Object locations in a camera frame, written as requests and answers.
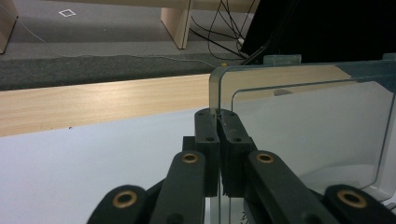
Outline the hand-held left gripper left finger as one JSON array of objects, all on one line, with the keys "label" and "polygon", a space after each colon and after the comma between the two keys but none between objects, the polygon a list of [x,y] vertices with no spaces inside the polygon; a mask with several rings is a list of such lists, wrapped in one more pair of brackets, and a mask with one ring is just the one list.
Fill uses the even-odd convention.
[{"label": "hand-held left gripper left finger", "polygon": [[195,148],[205,156],[205,196],[218,195],[219,136],[214,115],[209,108],[194,115]]}]

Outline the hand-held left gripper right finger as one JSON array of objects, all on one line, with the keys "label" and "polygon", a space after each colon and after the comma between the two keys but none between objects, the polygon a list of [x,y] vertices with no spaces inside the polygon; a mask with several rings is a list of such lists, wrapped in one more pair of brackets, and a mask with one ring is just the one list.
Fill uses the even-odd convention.
[{"label": "hand-held left gripper right finger", "polygon": [[230,198],[242,198],[248,182],[244,161],[256,148],[241,119],[232,111],[220,110],[217,131],[223,193]]}]

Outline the smoky clear compartment storage box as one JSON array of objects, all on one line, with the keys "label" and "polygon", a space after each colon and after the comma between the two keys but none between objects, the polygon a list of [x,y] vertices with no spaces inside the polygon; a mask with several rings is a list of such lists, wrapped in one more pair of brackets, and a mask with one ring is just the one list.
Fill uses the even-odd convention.
[{"label": "smoky clear compartment storage box", "polygon": [[212,224],[396,224],[396,54],[219,68]]}]

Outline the light wooden table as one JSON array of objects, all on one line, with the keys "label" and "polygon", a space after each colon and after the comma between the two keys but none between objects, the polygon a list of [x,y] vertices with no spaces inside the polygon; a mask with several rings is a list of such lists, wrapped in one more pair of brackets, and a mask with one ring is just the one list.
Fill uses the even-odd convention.
[{"label": "light wooden table", "polygon": [[0,91],[0,137],[208,105],[208,74]]}]

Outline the black metal stand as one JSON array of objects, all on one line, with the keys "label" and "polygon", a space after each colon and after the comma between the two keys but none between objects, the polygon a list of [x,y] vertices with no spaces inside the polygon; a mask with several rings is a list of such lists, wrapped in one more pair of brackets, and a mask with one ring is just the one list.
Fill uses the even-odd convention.
[{"label": "black metal stand", "polygon": [[275,52],[300,0],[260,0],[241,49],[247,58],[242,65],[263,63]]}]

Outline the light wooden shelf unit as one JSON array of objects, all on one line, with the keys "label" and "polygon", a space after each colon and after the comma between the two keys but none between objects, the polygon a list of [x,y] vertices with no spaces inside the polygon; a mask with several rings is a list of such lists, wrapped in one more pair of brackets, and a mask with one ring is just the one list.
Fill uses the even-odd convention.
[{"label": "light wooden shelf unit", "polygon": [[191,13],[196,10],[254,13],[261,0],[45,0],[81,4],[160,7],[161,21],[179,49],[187,47]]}]

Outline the dark curtain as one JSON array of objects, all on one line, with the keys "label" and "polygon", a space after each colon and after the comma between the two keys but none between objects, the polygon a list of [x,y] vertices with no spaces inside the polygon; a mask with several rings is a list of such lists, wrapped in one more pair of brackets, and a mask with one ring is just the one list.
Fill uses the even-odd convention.
[{"label": "dark curtain", "polygon": [[304,63],[379,60],[396,53],[396,0],[300,0],[274,53]]}]

